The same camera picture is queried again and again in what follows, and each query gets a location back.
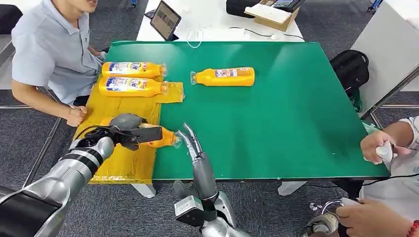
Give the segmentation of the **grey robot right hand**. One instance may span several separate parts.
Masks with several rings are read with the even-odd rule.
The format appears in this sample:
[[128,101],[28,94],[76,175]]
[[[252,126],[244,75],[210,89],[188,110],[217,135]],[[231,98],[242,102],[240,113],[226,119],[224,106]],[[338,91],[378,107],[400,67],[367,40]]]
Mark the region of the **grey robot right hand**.
[[203,151],[193,129],[187,123],[184,123],[183,127],[189,134],[185,134],[181,130],[178,130],[176,134],[183,139],[188,149],[192,161],[193,182],[187,186],[182,181],[176,180],[173,183],[174,191],[180,199],[193,195],[200,200],[215,201],[218,196],[218,189],[216,187],[211,161]]

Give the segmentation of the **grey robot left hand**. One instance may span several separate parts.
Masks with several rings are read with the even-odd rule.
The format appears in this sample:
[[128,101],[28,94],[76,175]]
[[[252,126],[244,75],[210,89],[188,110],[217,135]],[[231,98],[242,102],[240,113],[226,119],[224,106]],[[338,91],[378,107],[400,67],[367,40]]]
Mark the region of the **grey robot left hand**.
[[114,142],[120,144],[131,151],[139,149],[140,137],[139,125],[142,123],[142,118],[134,114],[120,114],[111,119],[109,126],[114,130]]

